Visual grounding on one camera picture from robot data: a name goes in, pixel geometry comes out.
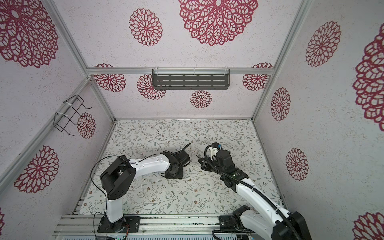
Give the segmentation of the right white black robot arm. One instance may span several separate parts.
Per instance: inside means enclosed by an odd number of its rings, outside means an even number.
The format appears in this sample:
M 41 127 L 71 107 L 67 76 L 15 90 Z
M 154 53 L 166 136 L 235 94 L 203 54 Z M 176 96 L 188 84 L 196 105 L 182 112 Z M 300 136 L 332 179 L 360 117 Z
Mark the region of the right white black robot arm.
M 290 212 L 265 195 L 249 176 L 237 168 L 231 153 L 220 144 L 209 145 L 199 159 L 201 169 L 220 175 L 221 181 L 245 199 L 253 209 L 243 206 L 233 212 L 239 233 L 254 232 L 264 240 L 311 240 L 305 218 Z

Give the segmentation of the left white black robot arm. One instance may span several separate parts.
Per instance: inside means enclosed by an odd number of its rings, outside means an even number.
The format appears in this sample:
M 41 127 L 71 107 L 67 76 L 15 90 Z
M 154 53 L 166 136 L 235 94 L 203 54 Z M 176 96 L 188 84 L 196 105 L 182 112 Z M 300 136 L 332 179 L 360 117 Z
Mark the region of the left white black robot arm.
M 127 235 L 138 232 L 141 220 L 140 217 L 127 217 L 123 211 L 123 197 L 133 181 L 153 173 L 160 173 L 167 180 L 181 180 L 191 158 L 184 148 L 177 152 L 164 151 L 142 160 L 130 160 L 124 155 L 115 158 L 100 175 L 100 190 L 106 197 L 106 211 L 96 232 Z

